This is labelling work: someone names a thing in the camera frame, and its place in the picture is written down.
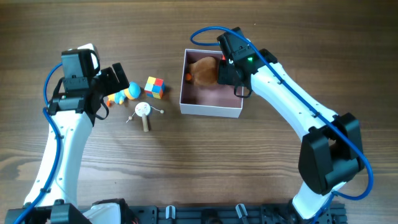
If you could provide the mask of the orange blue duck toy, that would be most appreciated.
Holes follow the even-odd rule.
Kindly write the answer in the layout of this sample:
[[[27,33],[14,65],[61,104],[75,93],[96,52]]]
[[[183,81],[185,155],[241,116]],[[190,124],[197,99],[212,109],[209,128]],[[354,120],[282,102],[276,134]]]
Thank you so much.
[[[111,106],[113,103],[123,104],[125,99],[135,100],[141,95],[141,88],[135,82],[130,82],[129,87],[119,92],[108,95],[106,106]]]

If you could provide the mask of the brown plush toy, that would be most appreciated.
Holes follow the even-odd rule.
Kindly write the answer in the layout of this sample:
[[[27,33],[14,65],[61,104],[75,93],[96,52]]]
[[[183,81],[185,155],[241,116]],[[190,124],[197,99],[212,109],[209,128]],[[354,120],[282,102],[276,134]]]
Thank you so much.
[[[198,86],[216,85],[218,81],[218,61],[214,57],[204,57],[188,65],[185,80]]]

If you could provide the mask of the colourful puzzle cube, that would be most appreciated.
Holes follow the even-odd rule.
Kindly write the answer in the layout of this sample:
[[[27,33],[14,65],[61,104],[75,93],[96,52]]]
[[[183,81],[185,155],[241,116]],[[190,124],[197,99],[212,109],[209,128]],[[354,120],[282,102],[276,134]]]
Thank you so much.
[[[163,79],[148,77],[144,91],[149,97],[161,99],[165,91],[165,83]]]

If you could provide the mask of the white wooden rattle drum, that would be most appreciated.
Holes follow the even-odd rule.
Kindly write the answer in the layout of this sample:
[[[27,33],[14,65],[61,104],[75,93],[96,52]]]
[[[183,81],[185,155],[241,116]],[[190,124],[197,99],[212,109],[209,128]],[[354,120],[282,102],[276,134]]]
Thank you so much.
[[[149,132],[149,123],[147,117],[149,116],[151,110],[158,111],[160,114],[164,114],[164,110],[159,110],[146,102],[140,102],[136,105],[134,112],[128,117],[126,123],[133,120],[134,115],[142,118],[142,127],[144,132]]]

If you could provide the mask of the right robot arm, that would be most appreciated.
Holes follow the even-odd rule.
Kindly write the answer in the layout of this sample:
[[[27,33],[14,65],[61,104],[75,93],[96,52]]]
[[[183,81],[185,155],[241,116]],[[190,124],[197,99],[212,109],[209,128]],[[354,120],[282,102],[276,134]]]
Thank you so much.
[[[331,218],[334,197],[360,200],[367,196],[372,179],[359,196],[339,191],[357,173],[369,169],[359,121],[350,113],[340,116],[319,104],[288,76],[275,56],[257,49],[240,28],[222,30],[216,45],[225,59],[219,65],[218,82],[244,86],[264,98],[301,141],[298,171],[303,184],[280,217],[290,223],[316,223],[321,216]]]

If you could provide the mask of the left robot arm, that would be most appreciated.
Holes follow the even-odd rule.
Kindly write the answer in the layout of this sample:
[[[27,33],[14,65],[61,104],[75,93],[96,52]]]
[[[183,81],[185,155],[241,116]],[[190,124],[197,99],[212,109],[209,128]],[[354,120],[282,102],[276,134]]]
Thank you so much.
[[[106,96],[128,88],[120,63],[101,68],[93,44],[62,52],[59,79],[43,114],[49,135],[35,182],[22,208],[7,211],[6,223],[124,223],[132,212],[122,199],[96,202],[82,212],[77,180],[85,144],[97,119],[107,109]]]

